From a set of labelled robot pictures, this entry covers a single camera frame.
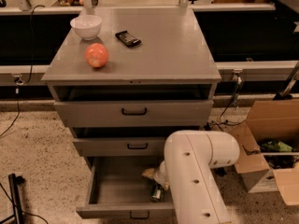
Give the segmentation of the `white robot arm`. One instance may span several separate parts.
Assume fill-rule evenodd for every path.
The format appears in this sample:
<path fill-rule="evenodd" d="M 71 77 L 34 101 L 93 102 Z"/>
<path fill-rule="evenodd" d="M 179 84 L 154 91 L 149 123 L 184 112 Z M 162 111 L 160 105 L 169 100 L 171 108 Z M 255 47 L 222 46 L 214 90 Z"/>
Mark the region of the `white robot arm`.
<path fill-rule="evenodd" d="M 178 131 L 164 144 L 164 160 L 142 175 L 170 190 L 178 224 L 227 224 L 230 215 L 212 170 L 236 163 L 240 148 L 230 134 Z"/>

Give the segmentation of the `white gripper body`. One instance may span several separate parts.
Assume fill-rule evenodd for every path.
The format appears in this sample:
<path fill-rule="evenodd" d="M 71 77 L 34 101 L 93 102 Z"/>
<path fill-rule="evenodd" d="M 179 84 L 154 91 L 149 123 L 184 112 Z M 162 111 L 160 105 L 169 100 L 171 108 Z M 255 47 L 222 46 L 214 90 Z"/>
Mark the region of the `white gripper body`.
<path fill-rule="evenodd" d="M 153 175 L 153 179 L 160 184 L 164 190 L 168 190 L 170 183 L 169 183 L 169 178 L 168 178 L 168 174 L 165 168 L 165 162 L 162 161 L 160 166 L 158 168 L 155 169 L 154 175 Z"/>

